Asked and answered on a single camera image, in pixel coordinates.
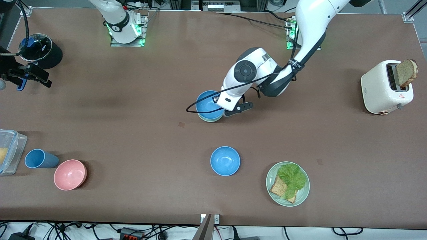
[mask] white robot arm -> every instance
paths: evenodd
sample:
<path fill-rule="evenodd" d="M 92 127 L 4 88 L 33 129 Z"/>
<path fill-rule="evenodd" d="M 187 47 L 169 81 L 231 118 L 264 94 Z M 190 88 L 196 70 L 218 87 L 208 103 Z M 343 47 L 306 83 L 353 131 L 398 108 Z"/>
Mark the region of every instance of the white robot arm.
<path fill-rule="evenodd" d="M 234 87 L 260 79 L 271 74 L 269 77 L 256 81 L 260 91 L 267 97 L 279 96 L 294 77 L 301 71 L 308 59 L 315 53 L 326 36 L 326 28 L 331 19 L 350 2 L 353 6 L 363 6 L 370 0 L 300 0 L 296 7 L 296 23 L 299 36 L 302 38 L 302 46 L 298 54 L 291 58 L 285 68 L 279 67 L 276 62 L 262 48 L 251 48 L 245 51 L 237 60 L 236 64 L 228 71 L 221 90 Z M 246 67 L 251 68 L 249 75 Z M 215 99 L 218 106 L 227 111 L 241 112 L 237 105 L 241 96 L 250 88 L 251 84 L 224 91 L 219 98 Z"/>
<path fill-rule="evenodd" d="M 134 41 L 142 34 L 141 14 L 125 10 L 116 0 L 88 0 L 104 17 L 112 37 L 121 44 Z"/>

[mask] bread slice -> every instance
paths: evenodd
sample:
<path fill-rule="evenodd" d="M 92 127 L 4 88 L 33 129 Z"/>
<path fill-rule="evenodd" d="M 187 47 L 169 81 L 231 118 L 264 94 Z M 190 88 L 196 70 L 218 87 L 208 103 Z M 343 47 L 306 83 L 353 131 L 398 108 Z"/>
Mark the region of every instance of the bread slice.
<path fill-rule="evenodd" d="M 415 60 L 407 59 L 396 66 L 396 71 L 400 87 L 405 88 L 417 77 L 418 65 Z"/>
<path fill-rule="evenodd" d="M 283 194 L 285 194 L 287 188 L 288 185 L 286 185 L 286 183 L 281 178 L 279 178 L 279 175 L 277 175 L 276 179 L 274 180 L 273 186 L 271 186 L 270 192 L 276 194 L 277 196 L 282 196 Z M 295 191 L 295 196 L 291 199 L 287 199 L 287 201 L 289 201 L 290 203 L 295 203 L 297 191 L 298 190 Z"/>

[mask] clear food container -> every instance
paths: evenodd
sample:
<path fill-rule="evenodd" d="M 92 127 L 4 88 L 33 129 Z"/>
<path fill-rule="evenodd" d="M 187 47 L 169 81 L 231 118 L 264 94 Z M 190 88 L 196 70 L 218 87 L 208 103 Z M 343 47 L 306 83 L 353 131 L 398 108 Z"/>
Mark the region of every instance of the clear food container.
<path fill-rule="evenodd" d="M 14 130 L 0 129 L 0 176 L 15 174 L 26 140 Z"/>

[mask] lettuce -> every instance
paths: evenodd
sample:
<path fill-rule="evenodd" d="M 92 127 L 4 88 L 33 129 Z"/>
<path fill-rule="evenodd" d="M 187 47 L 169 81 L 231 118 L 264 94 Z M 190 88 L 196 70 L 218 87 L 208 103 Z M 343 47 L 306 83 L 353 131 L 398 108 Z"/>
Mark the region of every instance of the lettuce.
<path fill-rule="evenodd" d="M 281 199 L 293 198 L 295 191 L 302 189 L 307 181 L 300 167 L 296 164 L 282 165 L 277 171 L 277 175 L 288 186 L 285 194 L 280 197 Z"/>

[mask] green bowl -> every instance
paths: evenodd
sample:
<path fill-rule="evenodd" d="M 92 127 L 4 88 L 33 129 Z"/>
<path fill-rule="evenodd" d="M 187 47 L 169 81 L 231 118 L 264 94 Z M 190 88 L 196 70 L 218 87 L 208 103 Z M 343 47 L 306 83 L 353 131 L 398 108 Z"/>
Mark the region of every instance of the green bowl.
<path fill-rule="evenodd" d="M 276 203 L 278 203 L 278 204 L 280 204 L 282 206 L 285 206 L 285 207 L 295 207 L 295 206 L 300 205 L 302 202 L 304 202 L 305 199 L 308 197 L 308 193 L 310 192 L 310 180 L 308 179 L 307 173 L 298 164 L 296 164 L 296 165 L 298 165 L 298 167 L 301 169 L 302 173 L 307 178 L 307 181 L 305 182 L 304 187 L 302 189 L 298 190 L 298 192 L 296 193 L 295 203 L 290 203 L 289 201 L 287 201 L 285 199 L 280 199 L 279 196 L 277 196 L 276 194 L 270 192 L 270 189 L 271 189 L 271 187 L 274 184 L 274 180 L 276 179 L 277 171 L 279 170 L 279 168 L 282 165 L 286 165 L 286 164 L 296 164 L 296 163 L 293 163 L 293 162 L 280 162 L 280 163 L 275 164 L 274 166 L 272 166 L 271 169 L 270 169 L 270 171 L 268 171 L 267 178 L 266 178 L 267 192 L 270 195 L 270 197 Z"/>

